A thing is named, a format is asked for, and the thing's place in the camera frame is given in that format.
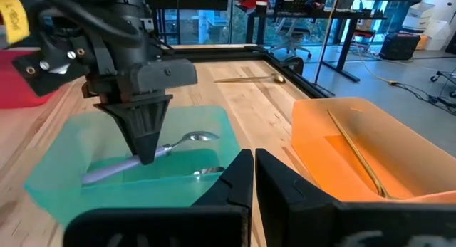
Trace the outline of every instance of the teal bin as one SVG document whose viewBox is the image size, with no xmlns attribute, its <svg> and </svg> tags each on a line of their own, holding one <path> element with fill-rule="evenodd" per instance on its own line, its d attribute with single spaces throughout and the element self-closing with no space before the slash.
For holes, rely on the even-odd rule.
<svg viewBox="0 0 456 247">
<path fill-rule="evenodd" d="M 188 207 L 221 173 L 193 175 L 209 167 L 227 168 L 239 145 L 226 112 L 217 106 L 169 109 L 159 145 L 172 144 L 183 134 L 205 130 L 220 136 L 210 142 L 184 142 L 152 164 L 140 165 L 94 184 L 81 177 L 131 153 L 114 120 L 103 112 L 70 118 L 25 182 L 33 200 L 66 226 L 75 216 L 97 208 Z"/>
</svg>

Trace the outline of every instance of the yellow tag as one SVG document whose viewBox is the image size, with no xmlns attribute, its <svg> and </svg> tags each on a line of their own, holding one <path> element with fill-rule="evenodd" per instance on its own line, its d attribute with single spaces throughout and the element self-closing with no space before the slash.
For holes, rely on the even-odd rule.
<svg viewBox="0 0 456 247">
<path fill-rule="evenodd" d="M 6 26 L 6 40 L 12 44 L 29 36 L 27 14 L 19 0 L 0 0 L 0 12 Z"/>
</svg>

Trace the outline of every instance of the wooden table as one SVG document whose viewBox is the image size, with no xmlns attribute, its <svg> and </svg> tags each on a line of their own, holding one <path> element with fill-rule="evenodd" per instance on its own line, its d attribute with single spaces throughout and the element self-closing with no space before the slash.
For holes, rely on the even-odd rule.
<svg viewBox="0 0 456 247">
<path fill-rule="evenodd" d="M 291 83 L 214 83 L 216 79 L 274 73 L 275 70 L 264 61 L 195 63 L 195 67 L 198 84 L 168 90 L 174 95 L 170 106 L 222 106 L 241 148 L 252 151 L 265 148 L 309 179 L 308 172 L 291 148 L 293 102 L 307 99 L 307 96 Z M 33 203 L 23 189 L 23 182 L 63 123 L 72 115 L 95 110 L 92 104 L 98 102 L 96 98 L 82 98 L 84 81 L 80 78 L 64 85 L 40 107 L 0 110 L 2 246 L 61 246 L 63 229 Z M 254 194 L 252 246 L 266 246 L 256 197 Z"/>
</svg>

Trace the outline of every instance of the red bin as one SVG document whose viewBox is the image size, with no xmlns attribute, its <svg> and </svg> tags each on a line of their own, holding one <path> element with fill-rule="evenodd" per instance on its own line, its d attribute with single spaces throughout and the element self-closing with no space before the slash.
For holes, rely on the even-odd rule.
<svg viewBox="0 0 456 247">
<path fill-rule="evenodd" d="M 35 107 L 46 103 L 53 95 L 38 97 L 11 64 L 15 57 L 32 51 L 0 51 L 0 109 Z"/>
</svg>

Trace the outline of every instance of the orange bin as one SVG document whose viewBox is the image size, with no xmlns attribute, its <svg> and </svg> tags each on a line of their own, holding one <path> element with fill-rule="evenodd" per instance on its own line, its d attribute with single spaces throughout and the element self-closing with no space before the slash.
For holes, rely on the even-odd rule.
<svg viewBox="0 0 456 247">
<path fill-rule="evenodd" d="M 373 180 L 328 114 L 331 111 L 395 199 Z M 318 186 L 340 201 L 456 204 L 456 159 L 361 98 L 294 103 L 291 143 Z"/>
</svg>

